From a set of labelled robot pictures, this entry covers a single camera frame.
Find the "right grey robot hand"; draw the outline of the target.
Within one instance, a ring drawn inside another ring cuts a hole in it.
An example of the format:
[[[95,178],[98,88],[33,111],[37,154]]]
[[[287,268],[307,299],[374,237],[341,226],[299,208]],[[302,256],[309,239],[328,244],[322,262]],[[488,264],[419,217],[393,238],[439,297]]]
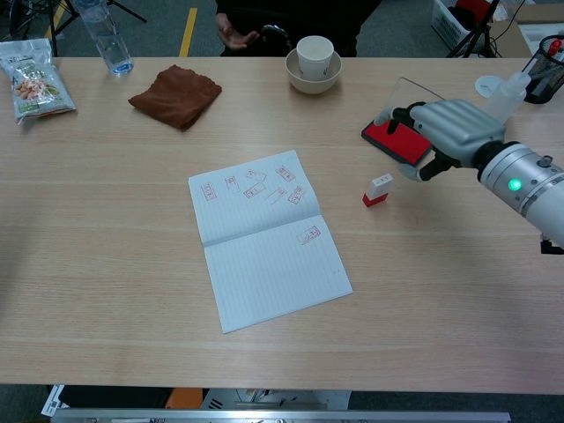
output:
[[[400,166],[404,176],[418,182],[452,167],[481,171],[507,147],[504,125],[467,100],[419,101],[407,108],[386,108],[375,118],[377,125],[385,122],[390,124],[389,133],[403,124],[433,147],[434,158],[422,168]]]

